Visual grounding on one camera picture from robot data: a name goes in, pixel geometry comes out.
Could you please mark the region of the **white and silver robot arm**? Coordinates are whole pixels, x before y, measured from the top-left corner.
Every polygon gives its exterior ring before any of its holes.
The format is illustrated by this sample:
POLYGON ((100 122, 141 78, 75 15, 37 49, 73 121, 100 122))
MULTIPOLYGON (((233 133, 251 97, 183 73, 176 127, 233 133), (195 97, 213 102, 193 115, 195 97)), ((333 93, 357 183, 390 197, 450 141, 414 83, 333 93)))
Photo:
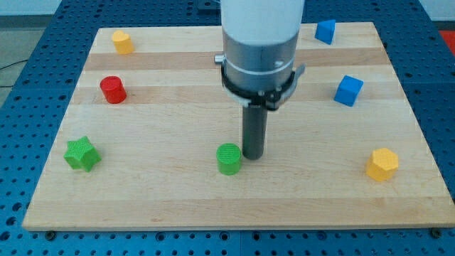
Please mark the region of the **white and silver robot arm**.
POLYGON ((221 0, 223 87, 243 107, 277 110, 304 72, 293 70, 304 0, 221 0))

